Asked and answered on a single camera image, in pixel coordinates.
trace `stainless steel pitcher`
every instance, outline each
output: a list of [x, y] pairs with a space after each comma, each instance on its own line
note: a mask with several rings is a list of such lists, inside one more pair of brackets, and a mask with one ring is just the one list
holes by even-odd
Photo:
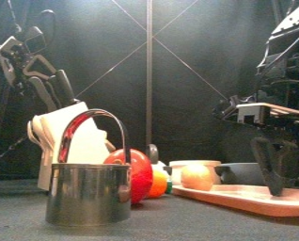
[[[68, 164], [74, 130], [93, 116], [116, 120], [121, 132], [126, 165]], [[97, 226], [118, 222], [130, 216], [130, 152], [122, 123], [105, 110], [90, 109], [68, 124], [58, 149], [57, 164], [46, 203], [46, 221], [62, 226]]]

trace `metal pole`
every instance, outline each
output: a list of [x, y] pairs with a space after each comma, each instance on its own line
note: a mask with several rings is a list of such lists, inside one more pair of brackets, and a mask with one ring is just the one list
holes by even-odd
[[152, 0], [146, 0], [146, 100], [145, 100], [145, 145], [152, 143]]

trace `table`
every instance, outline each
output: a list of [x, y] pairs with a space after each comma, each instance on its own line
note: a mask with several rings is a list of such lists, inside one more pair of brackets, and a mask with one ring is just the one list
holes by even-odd
[[45, 218], [36, 180], [0, 181], [0, 240], [299, 240], [299, 217], [263, 217], [175, 195], [132, 206], [130, 218], [100, 227], [57, 227]]

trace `yellow fruit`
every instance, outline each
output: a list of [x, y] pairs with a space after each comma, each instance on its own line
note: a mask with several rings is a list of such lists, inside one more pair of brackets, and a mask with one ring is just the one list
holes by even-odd
[[189, 164], [181, 168], [181, 185], [185, 188], [208, 191], [213, 185], [213, 177], [201, 164]]
[[153, 199], [160, 197], [164, 194], [167, 188], [167, 178], [164, 173], [153, 169], [153, 183], [149, 189], [149, 192], [146, 194], [146, 198]]

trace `black bowl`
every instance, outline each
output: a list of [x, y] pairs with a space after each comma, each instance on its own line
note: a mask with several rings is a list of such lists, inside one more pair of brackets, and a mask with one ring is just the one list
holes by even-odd
[[215, 167], [224, 185], [265, 185], [257, 163], [225, 163]]

